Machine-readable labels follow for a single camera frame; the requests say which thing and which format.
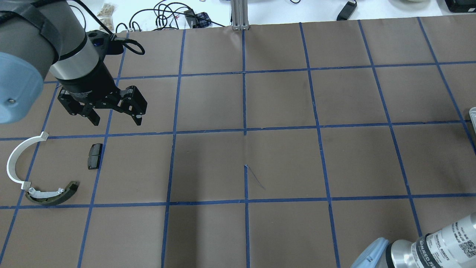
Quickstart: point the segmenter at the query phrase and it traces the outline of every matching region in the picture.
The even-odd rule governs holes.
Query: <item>black object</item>
[[[451,12],[476,12],[476,0],[446,0]]]
[[[206,12],[198,13],[197,14],[197,28],[205,28],[211,25],[210,17]]]
[[[103,62],[106,55],[121,54],[122,46],[127,40],[98,30],[89,31],[86,35],[99,54],[98,64],[83,77],[72,80],[58,79],[63,85],[58,95],[59,102],[68,113],[87,117],[93,125],[99,125],[100,121],[99,115],[93,109],[113,109],[126,113],[136,125],[141,125],[142,116],[147,110],[147,101],[136,86],[120,90]]]
[[[339,15],[337,16],[338,21],[346,21],[349,19],[349,17],[354,13],[357,7],[357,2],[352,3],[352,2],[347,2],[347,4],[344,6],[344,8],[340,11]]]
[[[185,18],[187,19],[188,25],[190,28],[198,28],[197,24],[197,16],[195,15],[195,12],[193,9],[188,9],[183,12],[185,14]]]
[[[172,10],[172,8],[170,6],[171,5],[176,5],[176,4],[182,5],[182,7],[179,7],[178,9]],[[189,10],[192,9],[191,7],[189,7],[188,5],[186,5],[184,3],[173,2],[173,3],[170,3],[170,4],[166,5],[166,4],[163,3],[163,1],[160,1],[159,3],[157,3],[155,5],[155,7],[153,9],[142,9],[142,10],[139,10],[136,13],[134,13],[134,15],[132,15],[132,17],[129,20],[129,27],[128,28],[132,29],[132,20],[134,19],[134,17],[137,14],[145,12],[145,11],[154,11],[155,15],[157,16],[156,17],[157,29],[154,29],[153,31],[159,31],[161,29],[178,29],[179,25],[177,24],[177,21],[176,21],[176,18],[175,18],[176,15],[185,15],[185,16],[188,16],[188,17],[191,17],[191,18],[195,17],[195,15],[193,15],[193,14],[190,15],[190,14],[185,14],[185,13],[182,13],[182,12],[178,12],[178,10],[182,9],[182,8],[187,8]],[[176,23],[175,24],[176,27],[171,27],[171,23],[169,23],[169,21],[168,21],[169,18],[173,18],[174,22]],[[216,23],[214,21],[210,21],[210,22],[213,23],[213,24],[216,24],[218,26],[221,26],[221,27],[226,27],[225,25],[220,24],[220,23]]]
[[[136,21],[133,21],[133,22],[132,22],[132,29],[133,29],[134,31],[142,31],[142,29],[140,28],[139,24],[138,24]]]
[[[35,204],[38,204],[38,205],[42,205],[42,206],[59,205],[59,204],[65,202],[66,200],[70,199],[73,196],[73,194],[75,194],[76,191],[78,190],[78,186],[79,186],[78,182],[71,181],[68,184],[68,186],[66,186],[66,188],[64,189],[64,192],[62,192],[61,194],[59,194],[57,196],[48,197],[48,198],[34,198],[34,197],[30,196],[28,191],[25,191],[25,197],[29,201],[31,201]]]
[[[385,260],[387,261],[388,268],[395,268],[392,260],[392,245],[393,243],[389,244],[385,249]]]
[[[98,169],[101,162],[102,144],[93,144],[89,150],[88,169]]]

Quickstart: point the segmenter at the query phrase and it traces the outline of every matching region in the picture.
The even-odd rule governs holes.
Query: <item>blue tape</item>
[[[241,54],[243,56],[243,135],[247,134],[246,127],[246,48],[245,48],[245,30],[241,30]]]
[[[118,76],[117,76],[117,79],[116,79],[116,86],[119,85],[119,81],[121,80],[121,72],[122,72],[122,66],[124,65],[125,56],[126,56],[126,48],[124,48],[124,51],[122,52],[122,57],[121,57],[120,65],[119,65]],[[82,264],[82,261],[83,261],[84,247],[86,245],[86,239],[88,237],[89,223],[91,221],[91,214],[92,214],[92,210],[93,210],[93,207],[94,207],[94,199],[96,197],[96,191],[98,189],[98,183],[99,183],[99,176],[101,174],[104,154],[106,152],[106,145],[108,143],[108,134],[109,134],[109,129],[110,129],[110,125],[111,125],[111,119],[112,119],[112,110],[109,111],[108,124],[106,126],[106,133],[105,133],[105,136],[104,136],[104,143],[103,143],[103,146],[102,146],[101,159],[100,159],[99,167],[98,167],[98,170],[97,170],[97,173],[96,173],[96,179],[94,180],[94,187],[93,187],[93,190],[92,190],[91,201],[89,203],[88,216],[86,217],[86,224],[84,226],[83,239],[81,241],[81,248],[79,250],[79,257],[78,257],[78,265],[77,265],[78,268],[81,267],[81,264]]]
[[[443,83],[445,84],[446,90],[448,91],[449,97],[451,98],[451,102],[453,103],[456,112],[458,113],[459,120],[461,124],[463,125],[463,128],[466,132],[466,135],[468,137],[469,143],[473,147],[473,152],[476,154],[476,146],[473,142],[473,138],[471,137],[471,133],[469,132],[468,126],[466,125],[465,119],[463,115],[461,114],[461,110],[458,107],[458,104],[456,103],[456,99],[453,96],[453,93],[451,92],[451,89],[449,88],[448,82],[446,81],[445,75],[443,74],[443,70],[441,70],[440,63],[438,62],[438,59],[436,58],[436,54],[433,51],[433,47],[431,46],[430,40],[428,39],[428,36],[425,32],[425,28],[423,27],[423,24],[421,23],[420,17],[417,18],[418,24],[420,24],[421,31],[423,32],[423,36],[425,37],[426,43],[428,45],[428,48],[431,51],[431,55],[433,56],[433,60],[435,60],[436,67],[438,68],[438,72],[440,73],[441,79],[443,80]]]
[[[150,78],[168,78],[168,77],[178,77],[178,75],[176,75],[176,74],[170,74],[170,75],[130,76],[130,77],[122,77],[121,80],[150,79]]]
[[[248,204],[248,167],[243,167],[245,178],[245,246],[246,246],[246,267],[250,267],[250,254],[249,254],[249,204]]]
[[[371,66],[360,65],[360,66],[340,66],[340,67],[317,67],[317,68],[310,68],[310,70],[320,71],[320,70],[345,70],[345,69],[362,69],[362,68],[371,68]]]
[[[45,127],[46,127],[46,124],[48,122],[48,118],[50,117],[50,113],[51,113],[51,108],[53,106],[53,103],[54,103],[54,100],[55,100],[55,97],[56,97],[56,93],[58,92],[58,88],[60,86],[59,82],[55,81],[54,82],[56,84],[56,87],[55,87],[55,91],[53,93],[53,96],[51,97],[51,101],[50,101],[50,105],[48,107],[48,111],[46,113],[46,116],[45,116],[45,120],[43,121],[43,126],[41,127],[41,131],[45,131]],[[40,147],[40,143],[37,143],[36,144],[36,147],[35,147],[35,151],[33,152],[33,157],[31,158],[31,162],[30,162],[30,166],[28,167],[28,172],[27,172],[27,175],[26,175],[26,178],[25,178],[25,181],[28,181],[30,179],[30,174],[31,174],[31,170],[33,168],[33,165],[35,163],[35,159],[36,159],[36,155],[38,153],[38,149]],[[10,226],[8,228],[8,232],[7,232],[7,236],[5,237],[5,242],[3,243],[3,247],[2,247],[2,250],[1,250],[1,253],[0,253],[0,265],[3,261],[3,256],[5,255],[5,251],[7,249],[7,245],[8,245],[8,240],[10,239],[10,235],[11,235],[11,231],[13,229],[13,225],[15,224],[15,220],[17,218],[17,214],[18,214],[18,210],[20,208],[20,204],[21,204],[21,200],[23,198],[23,194],[25,193],[25,190],[22,190],[20,192],[20,196],[18,198],[18,201],[17,201],[17,205],[15,206],[15,211],[13,212],[13,217],[10,221]]]
[[[185,33],[183,30],[182,34],[182,46],[180,48],[180,63],[178,66],[178,81],[177,81],[177,95],[175,98],[175,112],[174,112],[174,127],[173,127],[173,139],[172,139],[172,153],[170,154],[170,170],[169,170],[169,185],[167,187],[167,202],[170,202],[170,195],[172,191],[172,176],[174,169],[174,157],[175,157],[175,142],[177,139],[177,115],[179,112],[179,97],[180,97],[180,82],[182,79],[182,64],[183,64],[183,51],[185,48]],[[162,239],[162,254],[161,254],[161,267],[164,268],[165,263],[165,249],[167,246],[167,229],[169,227],[169,211],[170,206],[165,208],[165,217],[164,217],[164,234]]]
[[[252,128],[248,128],[248,131],[286,130],[286,129],[317,129],[317,126],[304,125],[304,126],[279,126],[279,127],[252,127]]]
[[[246,73],[266,73],[266,72],[301,72],[307,69],[283,69],[283,70],[263,70],[263,71],[246,71]]]
[[[374,65],[375,68],[386,68],[386,67],[408,67],[408,66],[434,66],[434,63],[405,63],[405,64],[382,64]]]
[[[455,194],[426,194],[412,195],[413,199],[422,198],[453,198],[453,197],[476,197],[476,193]],[[357,201],[357,200],[398,200],[408,199],[408,195],[400,196],[340,196],[332,197],[332,201]],[[265,199],[231,199],[210,201],[177,201],[177,202],[146,202],[146,203],[111,203],[93,204],[93,207],[135,207],[135,206],[202,206],[223,204],[250,204],[250,203],[293,203],[293,202],[327,202],[327,197],[296,197],[296,198],[265,198]],[[43,209],[43,208],[85,208],[89,204],[71,204],[57,206],[23,205],[18,209]],[[16,209],[16,206],[0,206],[0,210]]]
[[[22,138],[0,138],[0,142],[3,142],[3,141],[22,141],[22,140],[26,140],[26,139],[29,139],[30,137],[22,137]]]
[[[336,227],[334,225],[334,213],[332,212],[332,197],[330,194],[330,189],[329,189],[329,180],[327,178],[327,168],[326,168],[326,159],[324,157],[324,149],[322,146],[322,136],[321,136],[321,130],[320,130],[320,125],[319,125],[319,118],[317,116],[317,109],[316,109],[316,100],[314,98],[314,86],[312,83],[312,76],[311,76],[311,68],[309,65],[309,55],[307,53],[307,45],[306,45],[306,38],[304,37],[304,30],[302,28],[302,23],[299,23],[299,29],[301,31],[301,38],[302,38],[302,43],[304,46],[304,55],[306,56],[306,66],[307,66],[307,75],[309,77],[309,87],[310,87],[310,93],[311,93],[311,99],[312,99],[312,108],[314,112],[314,118],[316,120],[316,126],[317,127],[317,139],[319,143],[319,152],[321,154],[321,162],[322,162],[322,171],[324,173],[324,183],[326,185],[326,196],[327,196],[327,202],[328,202],[328,208],[329,208],[329,221],[330,221],[330,228],[332,232],[332,242],[334,244],[334,254],[336,257],[336,266],[337,268],[340,268],[340,259],[339,259],[339,249],[337,247],[337,236],[336,236]]]
[[[182,77],[190,76],[208,76],[208,75],[230,75],[230,74],[240,74],[241,72],[208,72],[208,73],[191,73],[183,74]]]
[[[368,58],[370,60],[370,65],[372,65],[372,71],[374,73],[375,82],[377,83],[378,93],[379,93],[380,99],[382,101],[382,105],[383,105],[383,108],[384,108],[384,111],[385,111],[385,116],[387,117],[388,127],[390,128],[390,134],[392,135],[393,144],[395,146],[395,151],[397,153],[397,158],[398,158],[398,162],[400,164],[400,170],[402,172],[403,181],[404,181],[405,187],[407,189],[408,200],[410,201],[410,206],[412,208],[412,213],[413,213],[413,218],[415,220],[416,229],[418,231],[418,235],[421,236],[421,228],[420,228],[420,222],[418,220],[417,210],[415,209],[415,204],[413,203],[413,198],[412,198],[412,193],[411,193],[411,190],[410,190],[410,185],[408,183],[407,174],[405,172],[405,167],[403,166],[402,156],[400,154],[400,149],[398,148],[397,138],[395,137],[395,131],[393,130],[392,121],[390,120],[390,115],[388,113],[387,104],[385,103],[385,98],[384,98],[384,95],[383,95],[383,92],[382,92],[382,87],[380,86],[380,81],[379,81],[378,76],[377,76],[377,71],[376,71],[375,66],[374,66],[374,61],[372,59],[370,49],[368,47],[368,43],[367,43],[367,39],[365,37],[364,29],[362,28],[362,23],[360,22],[360,20],[358,20],[357,22],[358,22],[358,25],[359,25],[359,28],[360,28],[360,32],[362,34],[362,38],[364,40],[365,49],[367,50]]]
[[[217,133],[217,132],[242,132],[242,128],[233,129],[210,129],[210,130],[185,130],[177,131],[177,134],[199,134],[199,133]]]
[[[439,65],[454,65],[454,64],[475,64],[476,61],[468,61],[468,62],[438,62]]]
[[[119,133],[119,134],[109,134],[109,137],[128,137],[128,136],[155,136],[155,135],[172,135],[173,132],[144,132],[144,133]]]
[[[388,126],[388,123],[370,123],[370,124],[331,124],[322,125],[320,128],[341,128],[341,127],[364,127],[364,126]]]

